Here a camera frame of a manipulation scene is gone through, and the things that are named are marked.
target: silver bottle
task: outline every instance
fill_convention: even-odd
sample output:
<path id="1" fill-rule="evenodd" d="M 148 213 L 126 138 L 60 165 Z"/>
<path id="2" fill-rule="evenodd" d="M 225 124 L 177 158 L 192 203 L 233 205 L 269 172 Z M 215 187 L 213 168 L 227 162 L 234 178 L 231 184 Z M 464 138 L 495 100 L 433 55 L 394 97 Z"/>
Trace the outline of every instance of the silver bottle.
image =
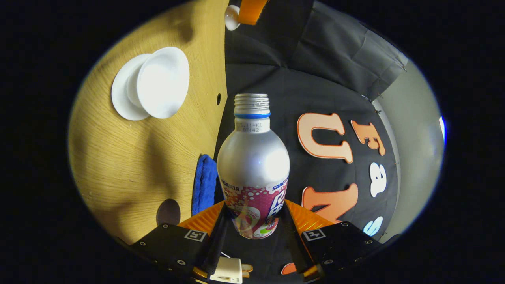
<path id="1" fill-rule="evenodd" d="M 243 237 L 263 239 L 277 227 L 289 176 L 289 155 L 270 129 L 266 94 L 235 96 L 235 130 L 218 154 L 218 175 L 234 226 Z"/>

